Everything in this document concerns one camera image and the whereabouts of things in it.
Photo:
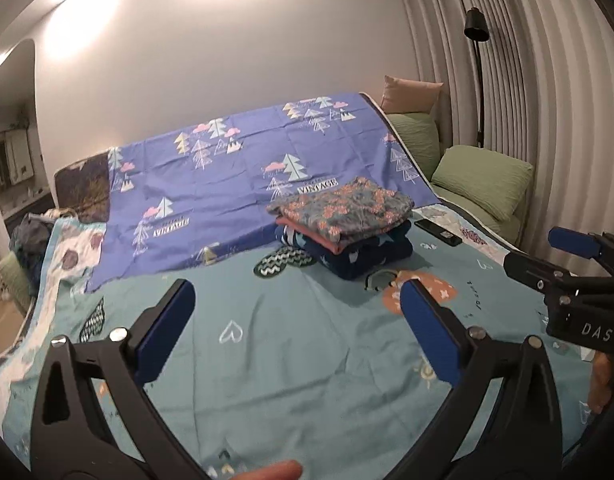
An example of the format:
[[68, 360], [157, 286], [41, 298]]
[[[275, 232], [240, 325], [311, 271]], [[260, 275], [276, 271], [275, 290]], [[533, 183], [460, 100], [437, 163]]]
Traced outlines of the person's right hand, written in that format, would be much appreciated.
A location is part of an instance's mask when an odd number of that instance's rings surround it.
[[610, 357], [595, 352], [592, 361], [588, 407], [594, 414], [600, 414], [612, 397], [613, 367]]

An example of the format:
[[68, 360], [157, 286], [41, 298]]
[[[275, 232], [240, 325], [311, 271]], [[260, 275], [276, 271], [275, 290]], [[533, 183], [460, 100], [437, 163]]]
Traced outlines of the person's left hand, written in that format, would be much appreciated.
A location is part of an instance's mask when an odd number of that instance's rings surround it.
[[233, 480], [298, 480], [303, 474], [303, 466], [296, 460], [286, 460], [256, 470], [242, 472]]

